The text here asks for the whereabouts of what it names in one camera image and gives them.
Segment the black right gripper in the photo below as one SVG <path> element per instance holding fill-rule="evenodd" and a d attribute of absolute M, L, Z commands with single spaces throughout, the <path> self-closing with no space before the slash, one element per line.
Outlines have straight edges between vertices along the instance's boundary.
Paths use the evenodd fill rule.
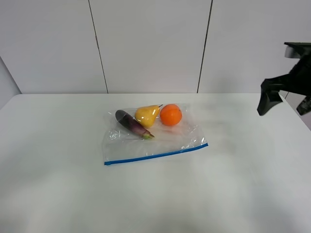
<path fill-rule="evenodd" d="M 303 116 L 311 111 L 311 44 L 285 42 L 287 58 L 298 58 L 298 63 L 288 74 L 265 79 L 261 84 L 261 94 L 257 112 L 265 115 L 272 107 L 282 103 L 280 91 L 303 95 L 305 98 L 296 110 Z"/>

